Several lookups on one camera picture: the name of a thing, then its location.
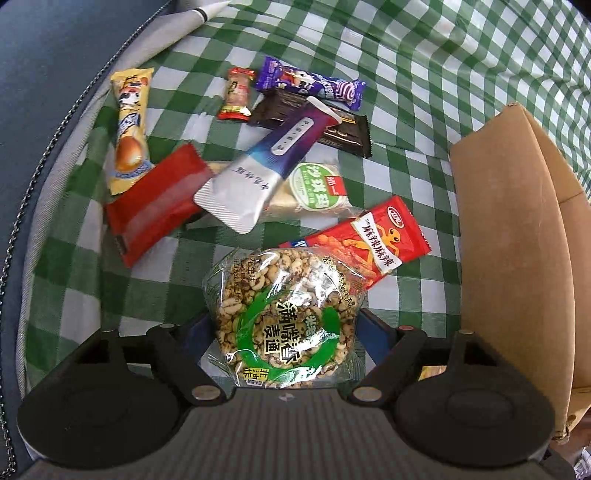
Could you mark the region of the clear green puffed grain bag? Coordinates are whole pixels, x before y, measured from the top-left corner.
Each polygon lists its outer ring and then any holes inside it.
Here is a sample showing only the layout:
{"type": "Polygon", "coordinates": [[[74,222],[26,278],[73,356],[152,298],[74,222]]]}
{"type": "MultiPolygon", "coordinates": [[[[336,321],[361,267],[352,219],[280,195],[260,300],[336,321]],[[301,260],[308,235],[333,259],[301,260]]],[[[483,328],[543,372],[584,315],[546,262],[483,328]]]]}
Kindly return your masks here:
{"type": "Polygon", "coordinates": [[[362,377],[366,277],[322,247],[230,253],[204,279],[212,366],[238,387],[314,388],[362,377]]]}

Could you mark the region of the red spicy strip snack packet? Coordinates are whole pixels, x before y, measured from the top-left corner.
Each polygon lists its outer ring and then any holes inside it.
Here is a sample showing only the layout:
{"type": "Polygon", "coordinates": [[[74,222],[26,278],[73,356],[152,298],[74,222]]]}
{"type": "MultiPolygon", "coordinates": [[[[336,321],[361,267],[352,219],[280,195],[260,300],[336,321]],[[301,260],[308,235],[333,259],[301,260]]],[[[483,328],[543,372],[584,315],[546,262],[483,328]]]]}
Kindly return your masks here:
{"type": "Polygon", "coordinates": [[[363,276],[367,288],[401,265],[431,252],[419,224],[399,196],[283,246],[321,247],[363,276]]]}

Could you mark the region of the yellow cartoon cake snack packet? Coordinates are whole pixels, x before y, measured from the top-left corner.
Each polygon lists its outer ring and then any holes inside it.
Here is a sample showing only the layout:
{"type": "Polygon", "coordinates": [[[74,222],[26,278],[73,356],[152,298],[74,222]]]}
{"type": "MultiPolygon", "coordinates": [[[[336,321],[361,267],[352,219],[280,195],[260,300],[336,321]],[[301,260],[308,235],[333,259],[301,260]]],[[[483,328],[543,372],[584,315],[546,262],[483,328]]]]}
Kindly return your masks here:
{"type": "Polygon", "coordinates": [[[113,196],[126,192],[153,168],[146,140],[146,112],[153,72],[153,68],[131,68],[110,77],[119,108],[114,170],[109,180],[113,196]]]}

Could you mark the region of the dark brown chocolate bar packet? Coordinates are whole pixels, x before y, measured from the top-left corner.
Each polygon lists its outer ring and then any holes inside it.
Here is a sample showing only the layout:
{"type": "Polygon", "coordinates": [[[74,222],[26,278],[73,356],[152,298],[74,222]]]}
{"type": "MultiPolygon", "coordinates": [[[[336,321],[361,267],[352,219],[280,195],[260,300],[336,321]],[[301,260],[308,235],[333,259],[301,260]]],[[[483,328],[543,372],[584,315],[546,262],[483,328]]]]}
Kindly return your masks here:
{"type": "MultiPolygon", "coordinates": [[[[301,94],[283,90],[264,91],[263,100],[252,110],[249,125],[266,129],[279,127],[287,116],[303,106],[304,102],[305,97],[301,94]]],[[[372,157],[368,117],[349,113],[339,107],[331,106],[331,109],[342,118],[342,123],[325,130],[318,142],[359,157],[372,157]]]]}

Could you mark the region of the purple cow candy packet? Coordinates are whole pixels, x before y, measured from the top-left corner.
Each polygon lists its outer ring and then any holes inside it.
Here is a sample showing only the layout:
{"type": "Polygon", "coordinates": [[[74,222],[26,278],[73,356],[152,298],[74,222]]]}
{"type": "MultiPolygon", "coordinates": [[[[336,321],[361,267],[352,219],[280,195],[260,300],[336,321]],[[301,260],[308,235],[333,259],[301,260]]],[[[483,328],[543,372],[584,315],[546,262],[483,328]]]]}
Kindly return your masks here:
{"type": "Polygon", "coordinates": [[[284,90],[315,96],[345,104],[352,111],[360,110],[366,85],[360,79],[345,80],[298,69],[272,56],[264,58],[263,66],[256,77],[256,90],[260,92],[284,90]]]}

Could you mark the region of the red plain snack packet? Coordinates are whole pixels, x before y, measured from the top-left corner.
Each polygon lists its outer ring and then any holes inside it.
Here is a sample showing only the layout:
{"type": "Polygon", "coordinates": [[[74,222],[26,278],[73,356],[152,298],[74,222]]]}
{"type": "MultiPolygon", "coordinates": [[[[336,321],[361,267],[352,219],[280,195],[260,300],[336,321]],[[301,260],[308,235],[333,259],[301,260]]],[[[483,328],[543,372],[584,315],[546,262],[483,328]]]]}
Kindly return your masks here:
{"type": "Polygon", "coordinates": [[[197,150],[184,144],[105,207],[126,267],[174,229],[204,214],[193,196],[212,176],[197,150]]]}

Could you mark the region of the silver purple pouch packet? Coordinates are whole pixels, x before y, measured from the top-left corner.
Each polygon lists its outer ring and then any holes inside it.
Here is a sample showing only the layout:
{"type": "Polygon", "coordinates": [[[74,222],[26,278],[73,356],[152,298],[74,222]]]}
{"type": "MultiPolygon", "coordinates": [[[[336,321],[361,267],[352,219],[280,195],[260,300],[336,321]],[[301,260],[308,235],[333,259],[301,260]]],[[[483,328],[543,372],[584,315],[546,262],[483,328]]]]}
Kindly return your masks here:
{"type": "Polygon", "coordinates": [[[236,233],[249,233],[325,130],[341,123],[331,107],[308,96],[279,127],[211,177],[194,193],[193,202],[236,233]]]}

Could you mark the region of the green label pastry packet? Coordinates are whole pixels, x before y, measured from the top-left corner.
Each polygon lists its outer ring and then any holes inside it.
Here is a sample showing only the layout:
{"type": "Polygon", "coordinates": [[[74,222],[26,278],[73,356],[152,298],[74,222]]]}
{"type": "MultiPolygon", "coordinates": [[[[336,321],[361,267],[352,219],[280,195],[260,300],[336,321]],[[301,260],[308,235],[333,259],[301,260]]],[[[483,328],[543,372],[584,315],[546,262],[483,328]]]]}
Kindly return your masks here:
{"type": "Polygon", "coordinates": [[[360,209],[349,200],[338,163],[301,162],[273,194],[259,221],[353,218],[359,213],[360,209]]]}

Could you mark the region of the brown cardboard box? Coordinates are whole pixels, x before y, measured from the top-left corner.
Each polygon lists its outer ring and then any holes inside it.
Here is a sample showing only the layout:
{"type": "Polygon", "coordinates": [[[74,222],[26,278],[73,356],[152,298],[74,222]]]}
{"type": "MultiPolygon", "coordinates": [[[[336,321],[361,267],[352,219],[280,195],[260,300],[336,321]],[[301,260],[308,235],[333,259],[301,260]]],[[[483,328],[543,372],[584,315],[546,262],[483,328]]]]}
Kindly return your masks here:
{"type": "Polygon", "coordinates": [[[555,439],[590,408],[590,202],[546,131],[513,103],[457,142],[461,323],[550,401],[555,439]]]}

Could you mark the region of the small red candy packet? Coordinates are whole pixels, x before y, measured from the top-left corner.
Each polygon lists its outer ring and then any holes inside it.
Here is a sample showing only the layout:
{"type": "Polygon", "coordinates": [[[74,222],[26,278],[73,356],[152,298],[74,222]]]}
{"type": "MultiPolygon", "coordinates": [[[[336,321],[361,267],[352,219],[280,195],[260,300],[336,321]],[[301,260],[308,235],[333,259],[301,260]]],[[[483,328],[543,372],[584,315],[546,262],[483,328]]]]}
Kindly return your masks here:
{"type": "Polygon", "coordinates": [[[250,83],[256,79],[256,71],[233,66],[228,70],[224,102],[217,113],[221,120],[249,121],[250,83]]]}

